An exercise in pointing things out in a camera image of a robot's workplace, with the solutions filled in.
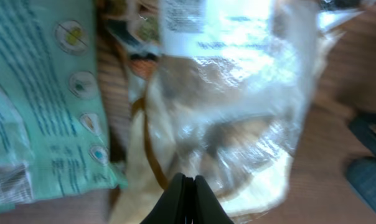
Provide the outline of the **teal snack packet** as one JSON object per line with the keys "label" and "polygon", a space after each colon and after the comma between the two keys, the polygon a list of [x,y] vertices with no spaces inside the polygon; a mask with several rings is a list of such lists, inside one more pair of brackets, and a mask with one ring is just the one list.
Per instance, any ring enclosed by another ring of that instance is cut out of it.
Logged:
{"label": "teal snack packet", "polygon": [[110,160],[87,0],[0,0],[0,213],[124,187]]}

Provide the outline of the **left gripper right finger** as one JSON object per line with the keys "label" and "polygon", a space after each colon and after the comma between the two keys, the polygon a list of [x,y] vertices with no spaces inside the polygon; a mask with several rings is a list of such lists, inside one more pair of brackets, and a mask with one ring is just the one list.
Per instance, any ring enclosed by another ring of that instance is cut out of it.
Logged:
{"label": "left gripper right finger", "polygon": [[233,224],[203,176],[195,177],[194,224]]}

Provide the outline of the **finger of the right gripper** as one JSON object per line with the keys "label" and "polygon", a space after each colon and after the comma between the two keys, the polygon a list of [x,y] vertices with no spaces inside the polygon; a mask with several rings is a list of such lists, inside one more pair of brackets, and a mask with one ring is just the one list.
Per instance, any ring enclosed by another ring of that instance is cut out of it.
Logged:
{"label": "finger of the right gripper", "polygon": [[345,177],[361,200],[376,213],[376,157],[353,160],[347,166]]}
{"label": "finger of the right gripper", "polygon": [[376,113],[359,113],[348,125],[352,134],[376,157]]}

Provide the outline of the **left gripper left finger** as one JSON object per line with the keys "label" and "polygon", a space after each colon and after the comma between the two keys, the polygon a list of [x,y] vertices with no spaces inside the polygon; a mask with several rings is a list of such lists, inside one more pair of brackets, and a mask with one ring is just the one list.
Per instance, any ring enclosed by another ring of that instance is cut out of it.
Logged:
{"label": "left gripper left finger", "polygon": [[185,224],[185,180],[184,174],[176,174],[141,224]]}

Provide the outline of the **beige brown food pouch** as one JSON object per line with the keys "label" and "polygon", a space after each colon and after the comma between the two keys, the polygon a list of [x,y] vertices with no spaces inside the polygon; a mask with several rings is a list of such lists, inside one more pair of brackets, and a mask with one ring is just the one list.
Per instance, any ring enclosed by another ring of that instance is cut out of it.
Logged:
{"label": "beige brown food pouch", "polygon": [[110,223],[139,223],[181,177],[228,217],[263,213],[288,191],[311,105],[346,24],[372,1],[98,1],[98,25],[128,78],[128,187]]}

